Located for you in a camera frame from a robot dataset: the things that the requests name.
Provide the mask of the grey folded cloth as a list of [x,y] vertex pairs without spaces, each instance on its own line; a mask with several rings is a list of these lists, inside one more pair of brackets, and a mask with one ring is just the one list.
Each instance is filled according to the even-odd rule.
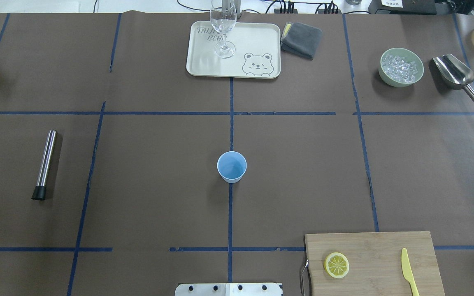
[[281,50],[312,60],[321,42],[323,30],[299,22],[287,22],[283,30]]

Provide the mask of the steel ice scoop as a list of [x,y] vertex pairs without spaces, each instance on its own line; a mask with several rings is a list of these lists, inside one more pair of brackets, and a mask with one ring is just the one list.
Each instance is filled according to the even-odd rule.
[[453,90],[464,90],[474,103],[474,71],[453,54],[437,56],[432,60],[446,85]]

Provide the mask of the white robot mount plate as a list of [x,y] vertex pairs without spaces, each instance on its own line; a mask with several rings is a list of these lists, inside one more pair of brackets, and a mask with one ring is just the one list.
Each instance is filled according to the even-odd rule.
[[175,296],[282,296],[283,287],[274,282],[183,283]]

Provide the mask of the yellow plastic knife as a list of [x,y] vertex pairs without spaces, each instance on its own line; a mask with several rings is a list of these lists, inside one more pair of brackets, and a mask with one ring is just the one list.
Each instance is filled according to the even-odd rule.
[[416,282],[414,279],[412,267],[411,267],[409,256],[408,256],[408,250],[406,248],[402,248],[401,250],[401,270],[402,270],[403,277],[406,279],[406,281],[410,285],[412,296],[419,296],[420,294],[416,286]]

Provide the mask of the blue paper cup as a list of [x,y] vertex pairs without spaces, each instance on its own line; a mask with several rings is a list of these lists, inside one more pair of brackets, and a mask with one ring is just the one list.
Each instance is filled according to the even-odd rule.
[[233,184],[244,176],[248,163],[241,153],[231,150],[218,158],[216,168],[223,180]]

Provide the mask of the steel muddler black tip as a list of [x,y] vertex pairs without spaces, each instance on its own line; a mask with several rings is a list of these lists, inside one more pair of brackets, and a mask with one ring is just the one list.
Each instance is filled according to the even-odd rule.
[[50,130],[48,133],[42,155],[41,168],[38,173],[36,186],[31,196],[32,200],[43,201],[46,199],[46,183],[57,134],[58,132],[54,129]]

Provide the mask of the black power strip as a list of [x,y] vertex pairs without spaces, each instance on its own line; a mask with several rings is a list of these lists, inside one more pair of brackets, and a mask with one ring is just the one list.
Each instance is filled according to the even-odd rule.
[[[274,12],[278,14],[296,14],[295,4],[309,4],[314,5],[312,2],[292,2],[291,0],[275,0],[279,2],[280,7],[275,8]],[[341,11],[333,1],[321,2],[316,4],[315,14],[340,14]]]

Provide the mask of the bamboo cutting board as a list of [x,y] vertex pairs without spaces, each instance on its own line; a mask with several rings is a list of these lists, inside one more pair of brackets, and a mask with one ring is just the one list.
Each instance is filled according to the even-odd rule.
[[[306,234],[304,242],[304,296],[412,296],[402,274],[402,248],[408,250],[420,296],[445,295],[429,231]],[[350,270],[342,279],[332,278],[323,268],[333,252],[349,261]]]

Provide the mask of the green bowl of ice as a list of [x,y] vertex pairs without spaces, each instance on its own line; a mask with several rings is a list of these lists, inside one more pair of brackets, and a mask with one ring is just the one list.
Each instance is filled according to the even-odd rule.
[[424,66],[416,53],[405,48],[390,48],[380,57],[378,72],[389,86],[402,88],[420,81]]

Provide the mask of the cream bear serving tray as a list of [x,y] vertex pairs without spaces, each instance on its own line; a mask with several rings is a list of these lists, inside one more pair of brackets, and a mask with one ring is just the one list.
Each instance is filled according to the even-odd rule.
[[274,79],[281,73],[280,28],[271,23],[237,23],[229,33],[236,53],[216,55],[222,36],[209,21],[192,24],[186,70],[194,76]]

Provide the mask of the yellow lemon slice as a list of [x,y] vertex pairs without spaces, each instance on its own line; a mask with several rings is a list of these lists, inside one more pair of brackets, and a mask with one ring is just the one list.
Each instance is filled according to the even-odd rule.
[[324,259],[323,268],[332,278],[342,279],[348,274],[350,264],[344,254],[333,252],[328,254]]

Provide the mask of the clear wine glass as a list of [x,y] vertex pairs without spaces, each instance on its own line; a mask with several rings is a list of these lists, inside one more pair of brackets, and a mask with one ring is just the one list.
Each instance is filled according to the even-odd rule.
[[209,12],[212,27],[221,36],[217,43],[215,53],[223,59],[231,58],[236,48],[232,42],[226,40],[226,36],[236,25],[237,10],[233,0],[211,0],[211,11]]

